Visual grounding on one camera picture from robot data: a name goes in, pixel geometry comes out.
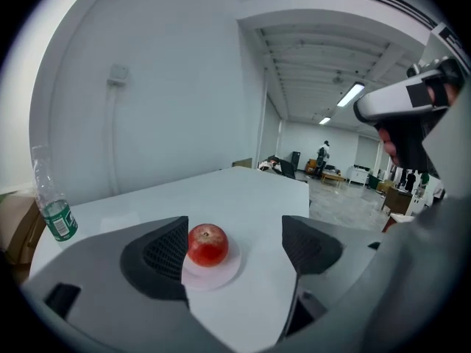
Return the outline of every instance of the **tiled floor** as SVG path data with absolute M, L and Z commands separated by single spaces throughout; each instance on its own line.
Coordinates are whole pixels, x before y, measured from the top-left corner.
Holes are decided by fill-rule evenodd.
M 303 172 L 296 173 L 298 179 L 307 180 L 309 184 L 309 217 L 345 227 L 356 227 L 381 231 L 388 220 L 381 211 L 384 199 L 375 191 L 360 185 L 349 186 L 344 183 L 340 188 L 336 182 L 311 179 Z

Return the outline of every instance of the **cardboard box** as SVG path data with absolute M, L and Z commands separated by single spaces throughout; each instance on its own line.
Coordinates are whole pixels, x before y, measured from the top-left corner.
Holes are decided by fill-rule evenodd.
M 376 187 L 376 191 L 383 191 L 384 193 L 388 193 L 388 189 L 394 186 L 394 182 L 392 180 L 385 180 L 384 182 L 379 182 L 378 186 Z
M 21 252 L 18 256 L 18 259 L 15 261 L 15 264 L 31 264 L 32 262 L 32 257 L 35 254 L 35 247 L 28 247 L 27 244 L 24 244 L 23 247 L 21 247 Z
M 13 279 L 20 285 L 25 282 L 29 277 L 30 264 L 18 264 L 12 265 L 10 270 L 12 271 Z
M 8 195 L 0 203 L 0 249 L 10 263 L 19 262 L 23 247 L 28 246 L 28 242 L 35 243 L 38 230 L 35 232 L 33 228 L 38 215 L 38 206 L 31 196 Z
M 26 244 L 28 247 L 35 248 L 38 245 L 39 238 L 41 238 L 41 234 L 43 234 L 45 227 L 46 222 L 44 221 L 43 216 L 39 213 L 31 227 L 31 235 L 28 235 L 27 238 Z
M 241 166 L 243 168 L 252 168 L 252 158 L 233 162 L 233 167 Z

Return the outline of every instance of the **cabinet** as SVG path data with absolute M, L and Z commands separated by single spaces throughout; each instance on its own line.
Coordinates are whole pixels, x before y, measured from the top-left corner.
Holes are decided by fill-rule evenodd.
M 294 171 L 297 171 L 297 166 L 300 163 L 300 155 L 301 153 L 299 153 L 298 151 L 293 151 L 291 155 L 291 163 L 294 166 Z
M 365 186 L 366 180 L 368 179 L 368 171 L 362 168 L 349 167 L 347 170 L 347 179 L 348 185 L 350 185 L 351 182 L 356 182 Z
M 418 215 L 425 207 L 425 198 L 413 195 L 407 208 L 406 215 Z

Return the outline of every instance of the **black mesh pad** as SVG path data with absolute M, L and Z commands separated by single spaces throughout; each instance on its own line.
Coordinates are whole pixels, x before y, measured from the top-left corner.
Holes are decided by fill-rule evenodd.
M 283 248 L 298 275 L 321 274 L 343 251 L 335 238 L 289 215 L 283 216 Z
M 188 303 L 181 284 L 187 251 L 188 217 L 180 217 L 124 247 L 121 272 L 136 290 L 150 298 Z

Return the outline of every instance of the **fluorescent light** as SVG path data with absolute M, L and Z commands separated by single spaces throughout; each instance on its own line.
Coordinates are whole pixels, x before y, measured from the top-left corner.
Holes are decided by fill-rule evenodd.
M 360 84 L 359 82 L 356 82 L 355 84 L 353 84 L 353 86 L 348 91 L 348 93 L 345 94 L 345 97 L 340 100 L 337 106 L 339 107 L 346 106 L 347 103 L 350 102 L 352 99 L 354 99 L 364 88 L 365 88 L 365 85 Z

